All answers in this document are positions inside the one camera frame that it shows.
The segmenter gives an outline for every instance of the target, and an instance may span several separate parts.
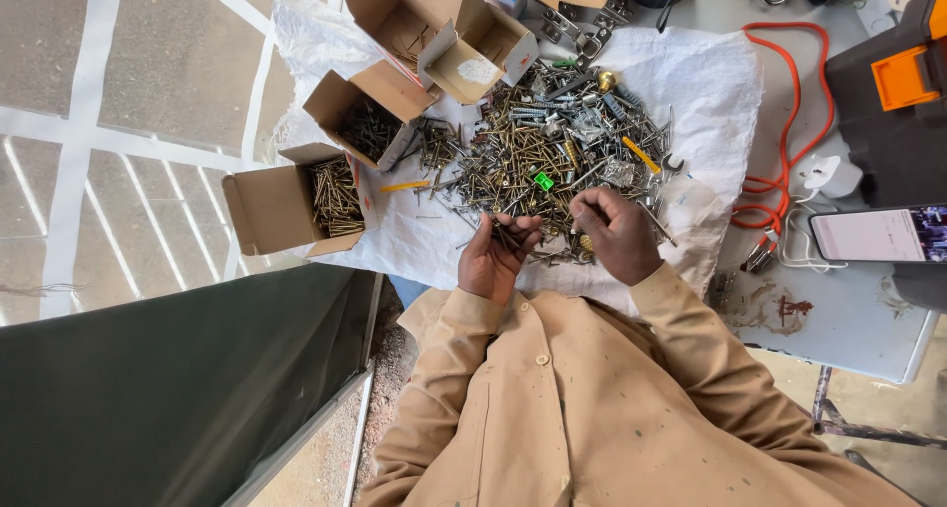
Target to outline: smartphone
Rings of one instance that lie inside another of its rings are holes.
[[[809,217],[825,260],[947,262],[947,204]]]

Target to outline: phone charger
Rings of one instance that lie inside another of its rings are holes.
[[[828,198],[849,196],[862,183],[862,170],[840,155],[820,157],[806,174],[806,188],[818,190]]]

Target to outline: person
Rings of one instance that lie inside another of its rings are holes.
[[[658,255],[644,210],[604,187],[569,210],[653,330],[589,298],[514,290],[542,220],[497,214],[522,243],[510,251],[481,216],[456,289],[399,319],[420,354],[360,507],[916,505],[813,438]]]

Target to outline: orange cable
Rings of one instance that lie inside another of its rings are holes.
[[[826,120],[826,124],[822,128],[822,131],[819,132],[819,135],[812,139],[809,144],[802,148],[802,150],[799,150],[799,152],[792,158],[789,158],[787,142],[789,140],[789,129],[792,127],[793,122],[796,120],[796,115],[799,113],[799,105],[802,98],[802,86],[799,83],[799,69],[796,66],[796,61],[793,60],[793,56],[790,55],[786,49],[784,49],[782,46],[779,46],[775,42],[766,41],[764,39],[750,35],[747,32],[747,30],[750,29],[811,29],[822,39],[822,47],[819,52],[818,61],[819,84],[822,86],[822,92],[825,93],[826,102],[829,104],[829,115]],[[777,235],[781,235],[782,221],[786,217],[786,213],[789,211],[789,205],[792,203],[792,199],[789,195],[789,172],[792,167],[797,162],[799,162],[802,156],[811,150],[811,148],[825,136],[825,134],[829,131],[829,128],[832,126],[833,120],[835,119],[835,103],[832,99],[832,92],[829,90],[829,84],[826,82],[825,72],[826,59],[829,55],[829,34],[819,25],[802,22],[750,23],[744,26],[742,31],[746,35],[746,38],[751,42],[755,42],[756,44],[761,44],[767,48],[775,50],[775,52],[782,56],[782,59],[786,61],[786,64],[789,66],[789,72],[793,77],[793,111],[790,113],[789,120],[786,121],[786,126],[783,128],[782,135],[779,137],[779,161],[782,165],[782,174],[779,174],[779,177],[777,177],[775,180],[768,180],[759,176],[747,175],[746,181],[764,184],[764,186],[743,186],[743,191],[753,193],[767,192],[774,188],[779,189],[779,205],[776,206],[775,210],[769,208],[768,206],[764,206],[763,204],[745,204],[742,206],[735,206],[733,208],[734,215],[740,213],[741,211],[762,211],[768,216],[760,222],[744,222],[736,218],[736,216],[733,216],[730,218],[730,222],[734,225],[746,228],[763,228],[770,226],[775,230]],[[764,235],[763,238],[760,239],[759,246],[765,245],[767,241],[769,241],[769,238]],[[774,251],[775,247],[776,242],[773,242],[769,247],[769,251]]]

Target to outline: beige work coat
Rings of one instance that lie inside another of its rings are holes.
[[[654,332],[554,292],[424,293],[358,505],[915,505],[814,439],[668,263],[630,292]]]

